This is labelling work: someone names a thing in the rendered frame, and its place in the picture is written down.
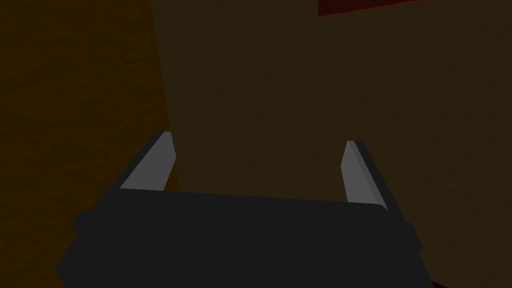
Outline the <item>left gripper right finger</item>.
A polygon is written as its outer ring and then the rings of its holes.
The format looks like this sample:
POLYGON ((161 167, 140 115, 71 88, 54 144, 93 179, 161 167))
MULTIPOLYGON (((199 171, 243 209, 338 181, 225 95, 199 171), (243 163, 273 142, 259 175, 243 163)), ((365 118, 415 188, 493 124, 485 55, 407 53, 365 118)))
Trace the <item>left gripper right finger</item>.
POLYGON ((393 194, 363 142, 346 142, 340 169, 348 202, 376 204, 390 212, 397 211, 393 194))

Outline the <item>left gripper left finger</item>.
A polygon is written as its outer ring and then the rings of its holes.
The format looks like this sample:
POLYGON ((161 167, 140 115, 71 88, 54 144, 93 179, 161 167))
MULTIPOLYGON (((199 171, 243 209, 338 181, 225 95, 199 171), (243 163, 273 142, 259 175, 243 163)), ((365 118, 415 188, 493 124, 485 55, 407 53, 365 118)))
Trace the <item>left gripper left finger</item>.
POLYGON ((171 132, 157 131, 109 187, 108 191, 163 191, 176 161, 171 132))

